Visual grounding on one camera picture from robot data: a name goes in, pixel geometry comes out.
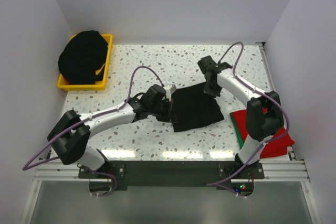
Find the black t shirt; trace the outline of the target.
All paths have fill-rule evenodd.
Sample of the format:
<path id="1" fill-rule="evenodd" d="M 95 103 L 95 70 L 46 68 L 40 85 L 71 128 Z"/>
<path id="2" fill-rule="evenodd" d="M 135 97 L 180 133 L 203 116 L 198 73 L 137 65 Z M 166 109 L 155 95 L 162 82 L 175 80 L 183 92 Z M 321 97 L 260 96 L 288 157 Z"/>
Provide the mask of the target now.
<path id="1" fill-rule="evenodd" d="M 177 89 L 172 94 L 172 107 L 177 122 L 174 132 L 198 129 L 220 122 L 224 116 L 214 97 L 204 93 L 205 83 Z"/>

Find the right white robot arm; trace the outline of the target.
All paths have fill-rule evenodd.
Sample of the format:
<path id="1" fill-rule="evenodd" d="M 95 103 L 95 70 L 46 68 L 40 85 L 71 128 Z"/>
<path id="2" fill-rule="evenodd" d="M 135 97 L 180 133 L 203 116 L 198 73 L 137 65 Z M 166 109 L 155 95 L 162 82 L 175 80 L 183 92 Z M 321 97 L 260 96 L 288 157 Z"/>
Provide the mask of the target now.
<path id="1" fill-rule="evenodd" d="M 237 158 L 243 164 L 256 163 L 266 142 L 284 126 L 278 93 L 253 87 L 245 79 L 235 76 L 231 65 L 216 63 L 211 56 L 201 58 L 197 64 L 206 80 L 204 93 L 218 97 L 225 89 L 246 107 L 247 137 Z"/>

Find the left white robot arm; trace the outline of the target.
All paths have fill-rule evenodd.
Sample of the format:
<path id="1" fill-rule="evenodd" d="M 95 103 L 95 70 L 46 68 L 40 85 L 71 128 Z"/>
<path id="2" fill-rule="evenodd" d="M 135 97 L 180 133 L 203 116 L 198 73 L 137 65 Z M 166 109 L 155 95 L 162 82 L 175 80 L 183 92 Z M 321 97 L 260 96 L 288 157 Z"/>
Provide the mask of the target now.
<path id="1" fill-rule="evenodd" d="M 176 122 L 171 84 L 149 87 L 144 94 L 129 97 L 124 103 L 98 112 L 78 114 L 67 111 L 49 133 L 47 140 L 63 165 L 80 164 L 93 171 L 106 166 L 108 160 L 99 150 L 88 146 L 89 139 L 110 128 L 155 117 L 160 122 Z"/>

